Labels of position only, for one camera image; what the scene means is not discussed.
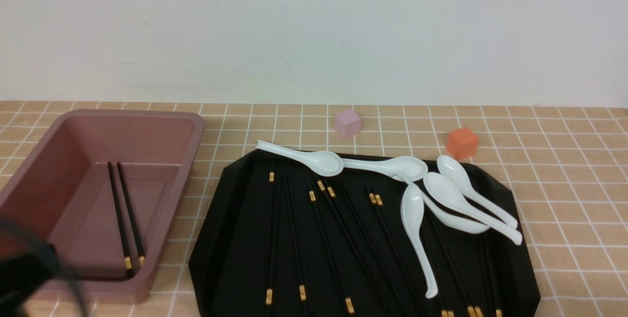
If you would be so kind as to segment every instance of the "chopsticks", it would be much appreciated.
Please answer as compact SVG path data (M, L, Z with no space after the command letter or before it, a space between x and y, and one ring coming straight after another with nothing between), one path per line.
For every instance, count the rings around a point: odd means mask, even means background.
M124 180L124 172L122 171L122 165L117 163L118 174L120 175L120 185L122 185L122 193L124 195L124 203L126 203L126 210L129 213L129 219L131 221L131 229L133 230L133 238L135 239L135 247L137 248L137 255L139 256L139 266L144 265L146 259L146 252L144 251L144 245L142 244L142 238L139 234L139 228L137 227L137 221L135 221L135 214L133 212L133 205L129 196L129 190Z
M288 215L290 218L290 237L292 239L292 258L294 258L294 267L296 268L296 279L299 284L299 297L301 300L301 312L304 316L309 315L312 310L310 308L310 302L307 299L307 293L305 287L307 286L306 271L303 265L303 255L301 254L301 242L299 241L299 230L297 228L296 212L294 212L294 206L292 205L292 189L290 187L290 181L287 178L288 174L285 174L283 181L283 187L287 194L285 200Z
M358 260L358 263L360 264L360 268L362 269L364 275L367 277L368 285L370 285L370 287L374 290L375 294L377 295L377 298L379 299L379 303L384 308L384 311L386 311L386 313L390 315L390 310L383 297L382 291L379 289L379 286L375 282L373 275L371 274L366 262L364 261L364 257L361 255L360 250L358 249L357 244L355 243L355 239L353 235L351 234L351 231L348 229L347 223L345 222L345 220L343 219L340 213L340 210L336 203L336 199L334 199L336 198L336 193L334 192L334 189L331 186L325 187L325 185L323 184L323 181L321 181L319 176L316 176L316 183L318 184L318 187L321 190L321 192L323 192L323 196L325 197L325 199L327 199L327 203L329 203L331 212L334 215L336 222L339 224L339 227L342 230L342 233L347 239L349 248L352 250L355 258Z
M129 250L129 242L126 239L124 230L124 220L122 217L122 209L120 208L119 199L117 196L116 180L114 179L114 169L112 163L107 163L109 171L109 180L111 182L111 192L113 194L114 206L116 207L116 218L118 223L118 230L120 231L120 241L122 242L122 252L124 254L124 263L126 266L127 278L132 278L134 275L133 264L131 262L131 250Z
M334 258L334 252L332 251L331 243L329 241L327 228L325 227L325 219L323 219L323 215L321 214L320 208L318 207L318 201L316 200L314 187L312 185L309 185L308 190L310 194L312 208L314 209L314 214L316 216L316 220L318 221L318 231L321 238L323 238L323 247L325 248L325 255L327 255L327 263L329 264L332 270L332 275L334 276L334 280L336 281L336 288L338 289L337 292L340 294L340 299L344 302L344 305L342 305L341 308L343 311L345 311L345 315L351 316L355 314L355 309L353 306L353 302L351 301L351 297L347 295L347 290L342 285L338 266L336 265L336 259Z

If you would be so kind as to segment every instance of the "spoon handle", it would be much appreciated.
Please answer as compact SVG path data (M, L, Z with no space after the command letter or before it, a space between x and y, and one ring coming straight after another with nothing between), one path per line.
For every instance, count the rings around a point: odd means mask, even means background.
M489 225L489 227L495 229L500 234L509 238L515 245L521 244L521 241L523 240L523 236L521 235L520 232L518 232L514 228L509 227L508 225L504 224L502 221L499 221L498 219L493 218L492 216L486 214L485 212L482 212L481 210L475 209L471 205L469 205L469 207L466 208L465 211L467 212L465 212L464 214L471 216L473 219L477 219L477 221L480 221L480 223Z
M438 294L438 284L436 283L434 271L431 268L430 260L428 259L425 248L421 243L421 238L419 237L418 232L410 237L410 242L415 248L415 252L417 253L417 257L419 259L419 263L421 264L421 269L423 270L423 275L425 277L425 283L428 288L428 290L425 292L425 297L431 299Z
M492 212L498 218L504 221L504 223L506 223L506 225L508 225L509 227L514 228L514 229L517 228L519 223L512 215L506 212L506 210L503 210L500 206L489 201L489 199L484 198L482 194L479 194L478 192L475 192L475 191L470 192L469 195L467 195L467 198L478 203L482 207L485 207L488 211Z

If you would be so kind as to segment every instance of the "tiled countertop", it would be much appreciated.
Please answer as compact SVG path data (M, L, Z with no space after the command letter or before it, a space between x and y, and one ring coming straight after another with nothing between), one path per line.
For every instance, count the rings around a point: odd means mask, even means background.
M150 299L92 304L95 316L197 316L185 263L222 169L258 139L296 149L435 159L449 131L480 138L467 161L514 192L543 297L539 317L625 317L628 311L628 109L503 106L353 106L356 138L334 113L352 106L0 102L0 188L51 122L71 109L190 111L207 129ZM33 317L72 316L69 303L31 301Z

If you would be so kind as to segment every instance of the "black chopstick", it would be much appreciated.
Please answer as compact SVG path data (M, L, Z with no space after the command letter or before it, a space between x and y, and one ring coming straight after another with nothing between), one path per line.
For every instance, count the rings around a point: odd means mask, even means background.
M344 202L347 203L347 207L349 208L349 212L351 213L353 220L360 227L360 230L363 236L366 238L368 242L368 247L371 250L371 254L377 260L377 264L379 265L379 268L384 272L384 279L386 279L386 283L388 284L389 288L392 290L392 294L394 295L395 300L397 300L397 303L401 306L401 309L404 311L406 316L412 316L412 313L411 311L408 310L408 306L406 306L405 301L402 301L401 299L401 293L399 292L397 285L395 285L395 283L393 283L393 281L391 280L392 274L390 272L390 269L388 268L388 265L384 263L384 259L379 253L379 250L377 250L377 248L375 247L375 243L373 242L373 239L370 237L370 234L368 234L366 225L364 225L364 222L362 221L362 219L360 218L360 215L358 214L357 208L355 207L354 203L349 198L347 190L345 189L345 187L343 186L341 182L334 183L334 185L338 188L339 192L341 193L341 196L344 198Z
M122 165L117 163L118 174L120 175L120 185L122 185L122 193L124 194L124 203L126 203L126 210L129 213L129 219L131 221L131 229L133 230L133 238L135 239L135 247L137 248L137 255L139 256L139 266L144 265L144 259L146 259L146 252L144 251L144 245L142 244L142 237L139 234L139 227L137 227L137 221L135 221L135 213L133 212L133 205L131 204L131 197L129 196L129 190L126 186L126 180L124 179L124 172L122 171Z
M122 242L122 252L124 254L124 265L126 266L127 278L132 278L134 275L133 264L131 263L131 250L129 250L129 243L126 239L126 231L124 230L124 220L122 217L122 210L117 196L116 180L114 179L113 164L108 162L107 168L109 170L109 180L111 182L111 192L114 198L114 206L116 207L116 217L118 222L118 230L120 231L120 241Z
M339 224L339 227L342 230L343 235L347 239L349 248L353 252L355 258L358 260L358 263L360 264L360 268L362 269L364 275L367 277L368 285L370 285L371 289L373 289L373 291L377 295L377 299L379 299L379 303L381 304L382 308L384 308L384 311L387 313L387 315L390 315L390 310L388 308L388 304L386 304L384 295L381 289L379 288L379 285L377 285L377 283L375 282L375 279L373 275L371 274L370 269L368 269L366 261L364 261L364 257L360 253L360 250L358 249L357 244L355 243L355 239L353 235L351 234L351 231L349 230L347 223L345 222L345 220L343 219L340 213L340 210L336 203L337 199L334 199L336 198L336 193L334 192L334 189L331 186L324 185L323 181L321 180L321 178L319 178L319 176L316 176L316 182L318 183L321 192L323 192L323 196L325 197L325 199L327 199L327 203L329 204L331 212L334 215L336 222Z
M292 189L290 187L290 180L288 178L288 174L285 174L284 181L282 182L284 190L286 191L287 197L285 198L285 202L288 208L288 216L290 221L290 237L292 239L292 258L294 258L294 267L296 268L296 279L299 284L299 297L301 300L301 312L304 316L312 313L312 309L310 307L310 302L307 299L307 291L306 287L308 286L307 282L307 273L305 271L304 259L301 254L301 242L299 240L299 230L297 227L296 212L294 211L294 206L292 205Z
M269 181L269 217L266 228L266 253L265 253L265 287L264 293L264 315L269 317L272 313L273 306L273 288L274 288L274 271L276 265L276 249L277 249L277 236L279 235L279 201L275 198L276 190L274 190L275 175L273 166L271 165L271 171L268 176Z
M310 185L308 189L312 208L314 209L314 215L316 216L316 220L318 221L318 231L321 238L323 238L323 247L325 248L325 255L327 255L327 263L332 270L332 275L334 276L334 280L336 281L336 288L338 289L337 292L340 295L341 308L343 311L345 311L345 315L351 316L355 314L353 302L351 301L351 297L347 295L347 290L342 285L338 266L336 265L336 259L334 258L334 251L332 250L332 245L329 241L327 227L325 227L325 219L323 219L323 215L320 212L320 208L318 207L318 201L316 200L316 194L314 193L314 186Z
M420 310L423 310L421 304L418 302L419 301L419 293L417 291L417 288L415 287L415 284L412 283L412 281L410 281L410 272L408 271L408 267L406 266L403 258L401 258L401 253L399 252L399 248L397 245L397 240L394 238L393 232L390 229L390 227L388 226L388 222L386 221L386 217L384 216L384 213L382 212L382 208L384 205L384 202L381 200L381 197L379 196L379 194L375 194L375 191L371 188L368 187L366 190L367 196L370 199L371 204L373 205L373 210L375 210L375 215L377 216L377 219L379 221L379 225L381 225L381 227L384 228L384 233L386 234L386 239L388 241L388 245L392 248L392 252L393 255L395 256L395 259L397 260L397 264L399 265L401 271L402 271L402 275L404 277L404 280L406 281L406 284L408 284L408 287L410 288L410 291L412 292L413 296L415 297L415 300L417 302L417 305L419 306Z

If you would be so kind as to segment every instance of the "beige tile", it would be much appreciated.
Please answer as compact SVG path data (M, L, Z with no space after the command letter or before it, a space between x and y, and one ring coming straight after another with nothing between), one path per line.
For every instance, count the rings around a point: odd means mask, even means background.
M493 133L493 142L496 147L500 148L520 148L521 142L516 134L511 133Z
M606 194L598 183L573 183L572 186L581 201L606 201Z
M10 158L19 145L19 143L3 143L0 140L0 158Z
M227 114L230 116L248 116L253 105L246 103L230 103L227 105Z
M49 102L25 102L22 106L22 112L43 112L48 104Z
M556 317L560 316L558 302L556 300L541 300L536 308L534 317Z
M198 317L198 307L193 294L177 294L173 304L173 316Z
M327 132L306 132L301 135L301 145L327 146Z
M614 165L613 155L607 150L585 149L582 153L591 165Z
M595 133L588 120L565 120L565 123L567 123L567 128L572 133Z
M11 121L11 119L9 119L6 124L9 124L8 122L10 121L10 125L12 126L17 126L17 127L33 127L35 125L35 123L37 123L37 120L39 120L41 114L40 113L18 113L15 118L13 118L13 121Z
M538 118L560 118L557 107L537 106L533 109Z
M610 199L614 202L628 201L628 184L626 183L604 183L602 185Z
M327 131L327 117L303 117L304 131Z
M490 132L514 132L510 118L487 118Z
M438 151L438 148L412 148L413 154L415 154L415 158L419 158L422 160L436 160L438 156L441 154Z
M430 106L432 117L455 117L456 108L453 106Z
M151 103L148 110L172 112L175 110L175 103Z
M430 108L428 106L404 106L406 117L429 117Z
M563 233L570 245L599 245L593 227L590 224L561 224Z
M538 183L513 183L512 192L514 192L518 201L545 200L541 185L539 185Z
M132 109L135 111L147 111L151 103L132 103L127 102L122 109Z
M510 113L512 118L534 117L534 112L532 111L532 107L528 107L528 106L509 106L508 112Z
M485 117L508 117L508 109L505 106L482 106Z
M357 154L370 155L370 156L383 156L384 155L382 147L359 147L357 149Z
M612 270L613 267L601 247L572 247L578 267L582 270Z
M595 174L588 166L565 166L563 169L572 183L596 181Z
M545 245L564 245L566 243L558 224L528 223L527 228L534 236L534 243ZM545 261L545 256L541 253L541 250L539 252L541 259L546 263L546 268L549 268Z
M576 148L576 142L570 134L546 134L549 145L554 149Z
M623 134L601 134L600 138L609 149L628 149L628 137Z
M563 170L556 165L534 165L541 182L567 182Z
M203 138L201 138L200 142L202 144L216 144L218 143L219 136L220 136L220 131L206 130L203 132Z
M124 102L101 102L98 109L122 109Z
M382 131L384 132L405 132L406 121L403 118L385 118L379 119Z
M549 203L521 202L519 206L527 221L556 221Z
M569 297L590 297L585 281L579 272L548 272L549 280L556 295Z
M355 136L355 143L356 145L360 145L360 146L374 146L374 147L381 147L382 145L382 137L380 133L374 133L374 132L369 132L369 133L359 133L357 136Z
M256 116L274 116L278 110L277 105L272 104L256 104L253 105L253 114Z
M436 132L451 132L459 129L458 120L455 118L433 118L434 129Z
M408 134L382 132L382 139L386 147L409 147Z
M582 107L559 107L558 111L563 118L587 118Z
M301 138L308 136L310 132L297 132L297 131L276 131L273 143L280 145L298 145ZM247 142L251 145L256 144L257 140L254 142Z
M60 114L54 113L45 113L41 116L41 118L35 123L38 127L50 127L52 123L59 118Z
M497 151L491 148L480 148L475 152L475 156L473 156L473 162L475 163L500 163L499 158L497 156Z
M200 114L225 114L227 105L224 103L204 103L200 109Z
M591 124L598 133L622 133L623 130L615 120L591 120Z
M279 116L301 116L302 107L303 105L277 105L273 114L276 111Z
M582 203L588 218L597 223L621 223L610 203Z
M153 288L151 289L151 291L174 291L177 287L177 281L179 280L179 274L181 272L181 269L181 267L158 267L157 275L155 276L155 282L153 283Z
M626 290L615 273L583 273L594 297L626 297Z
M558 162L562 165L586 165L587 161L579 150L575 149L556 149L554 151Z
M403 106L379 106L380 117L403 117Z
M205 188L205 179L188 179L185 184L185 188L183 189L184 196L202 196L203 189Z
M484 118L460 118L460 128L471 129L474 133L488 132Z
M544 134L519 134L521 143L526 148L549 148L550 144Z
M541 127L539 122L534 118L514 118L512 124L517 132L520 133L540 133Z
M30 131L30 128L6 127L0 132L0 142L21 142Z
M560 299L560 307L566 316L594 317L598 316L595 303L590 300Z
M430 118L408 118L406 120L409 132L433 132Z
M456 112L458 117L482 117L480 106L456 106Z
M377 118L363 118L362 119L362 131L364 131L364 132L379 132L379 119L377 119Z
M541 256L543 264L545 264L545 268L565 270L577 269L572 253L569 252L569 248L540 246L537 247L537 249L539 250L539 255Z
M532 163L557 164L558 159L551 149L527 149L527 155Z
M327 117L327 105L303 105L303 115Z
M296 123L298 123L298 128L295 127L294 131L298 131L299 129L301 129L300 117L294 117L294 118L299 118L298 122L296 122L292 117L278 117L277 123L279 124L280 119L284 120L284 118L286 119L289 118L289 123L291 123L292 125L296 125ZM231 118L227 117L225 120L225 129L230 129L231 127L238 127L238 128L233 128L233 129L247 129L248 120L249 120L248 117L231 117ZM275 129L275 118L267 117L267 116L253 116L251 117L251 126L249 129L255 129L258 131L272 131L273 129Z
M594 224L594 228L604 245L628 245L628 235L623 225Z
M598 300L597 306L604 317L626 317L628 300Z

